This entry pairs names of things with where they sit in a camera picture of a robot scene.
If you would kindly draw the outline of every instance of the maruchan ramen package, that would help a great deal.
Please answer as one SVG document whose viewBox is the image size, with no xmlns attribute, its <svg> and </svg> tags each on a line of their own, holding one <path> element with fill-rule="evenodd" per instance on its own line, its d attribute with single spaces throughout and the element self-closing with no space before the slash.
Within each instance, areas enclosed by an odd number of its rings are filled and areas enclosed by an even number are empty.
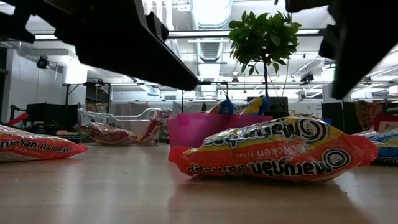
<svg viewBox="0 0 398 224">
<path fill-rule="evenodd" d="M 367 137 L 378 148 L 376 164 L 398 164 L 398 129 L 384 131 L 365 131 L 357 135 Z"/>
<path fill-rule="evenodd" d="M 0 125 L 0 162 L 59 159 L 87 149 L 84 145 L 56 136 L 32 134 Z"/>
<path fill-rule="evenodd" d="M 168 111 L 155 111 L 150 118 L 148 127 L 145 129 L 144 134 L 140 136 L 137 143 L 143 146 L 153 145 L 159 138 L 160 130 L 170 116 Z"/>
<path fill-rule="evenodd" d="M 137 136 L 131 131 L 99 122 L 90 122 L 81 127 L 94 141 L 113 146 L 134 144 Z"/>
<path fill-rule="evenodd" d="M 251 175 L 326 181 L 377 157 L 364 136 L 313 118 L 286 117 L 207 137 L 200 148 L 173 148 L 169 160 L 188 175 Z"/>
<path fill-rule="evenodd" d="M 206 113 L 212 114 L 235 114 L 235 115 L 263 115 L 268 108 L 268 101 L 264 97 L 257 97 L 249 103 L 242 105 L 234 105 L 227 97 L 226 100 L 220 102 Z"/>
</svg>

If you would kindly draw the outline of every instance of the green leaves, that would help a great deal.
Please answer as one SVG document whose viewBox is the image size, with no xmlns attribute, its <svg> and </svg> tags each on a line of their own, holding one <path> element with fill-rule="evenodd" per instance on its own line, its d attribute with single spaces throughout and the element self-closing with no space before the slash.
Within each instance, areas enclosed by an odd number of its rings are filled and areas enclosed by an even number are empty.
<svg viewBox="0 0 398 224">
<path fill-rule="evenodd" d="M 286 65 L 285 60 L 297 51 L 299 40 L 296 33 L 301 24 L 292 22 L 290 14 L 279 11 L 258 16 L 245 11 L 241 19 L 229 23 L 232 29 L 229 38 L 233 42 L 231 56 L 242 64 L 241 72 L 250 67 L 249 75 L 258 74 L 258 62 L 264 62 L 266 66 L 272 64 L 278 72 L 280 66 Z"/>
</svg>

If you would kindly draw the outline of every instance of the pink container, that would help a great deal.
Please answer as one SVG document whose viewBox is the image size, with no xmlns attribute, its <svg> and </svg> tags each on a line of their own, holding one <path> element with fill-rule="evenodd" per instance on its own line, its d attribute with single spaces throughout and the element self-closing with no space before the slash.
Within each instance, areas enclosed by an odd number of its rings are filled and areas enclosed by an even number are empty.
<svg viewBox="0 0 398 224">
<path fill-rule="evenodd" d="M 177 146 L 200 147 L 203 140 L 229 128 L 241 128 L 270 121 L 272 116 L 225 114 L 178 114 L 167 120 L 170 148 Z"/>
</svg>

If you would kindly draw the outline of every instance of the maruchan logo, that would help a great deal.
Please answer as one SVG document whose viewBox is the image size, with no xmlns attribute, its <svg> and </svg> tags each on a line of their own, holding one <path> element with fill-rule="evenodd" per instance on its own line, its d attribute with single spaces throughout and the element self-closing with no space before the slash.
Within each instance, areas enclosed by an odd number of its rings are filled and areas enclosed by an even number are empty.
<svg viewBox="0 0 398 224">
<path fill-rule="evenodd" d="M 301 177 L 305 175 L 329 174 L 341 169 L 351 162 L 351 156 L 344 149 L 328 149 L 322 154 L 321 161 L 305 161 L 295 164 L 287 162 L 288 157 L 261 162 L 248 162 L 247 169 L 254 175 L 269 177 Z"/>
<path fill-rule="evenodd" d="M 312 144 L 326 139 L 329 135 L 328 125 L 320 121 L 298 119 L 292 124 L 287 124 L 283 121 L 259 123 L 239 129 L 239 134 L 206 138 L 204 146 L 223 146 L 227 144 L 232 148 L 236 148 L 239 143 L 247 140 L 268 139 L 271 136 L 285 136 L 287 139 L 299 137 L 303 138 L 307 144 Z"/>
</svg>

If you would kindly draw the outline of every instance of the table surface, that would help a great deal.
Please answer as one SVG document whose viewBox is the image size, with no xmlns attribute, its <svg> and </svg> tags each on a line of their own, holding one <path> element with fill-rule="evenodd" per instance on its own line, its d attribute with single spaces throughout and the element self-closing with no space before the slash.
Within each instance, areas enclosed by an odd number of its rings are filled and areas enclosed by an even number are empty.
<svg viewBox="0 0 398 224">
<path fill-rule="evenodd" d="M 0 164 L 1 223 L 395 223 L 398 167 L 291 184 L 188 177 L 169 147 L 93 146 L 69 159 Z"/>
</svg>

